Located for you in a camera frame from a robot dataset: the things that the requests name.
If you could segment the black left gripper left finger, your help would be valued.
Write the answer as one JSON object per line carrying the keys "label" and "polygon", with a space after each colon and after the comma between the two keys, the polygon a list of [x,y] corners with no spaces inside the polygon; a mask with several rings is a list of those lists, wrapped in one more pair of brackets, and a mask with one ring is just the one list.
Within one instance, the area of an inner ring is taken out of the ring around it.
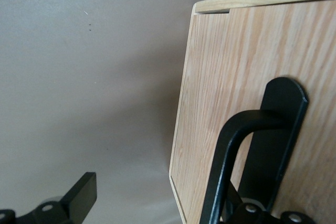
{"label": "black left gripper left finger", "polygon": [[83,223],[96,200],[97,174],[86,172],[59,201],[47,201],[19,217],[2,209],[1,223]]}

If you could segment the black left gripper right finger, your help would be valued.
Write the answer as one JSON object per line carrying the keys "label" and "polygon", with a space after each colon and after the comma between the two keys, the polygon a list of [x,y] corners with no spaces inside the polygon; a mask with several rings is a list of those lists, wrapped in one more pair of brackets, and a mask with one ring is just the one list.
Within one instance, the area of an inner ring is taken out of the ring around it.
{"label": "black left gripper right finger", "polygon": [[220,223],[308,223],[314,224],[315,221],[297,211],[285,211],[279,218],[272,216],[269,212],[260,208],[252,202],[243,202],[235,187],[230,184],[228,187],[227,198],[223,208]]}

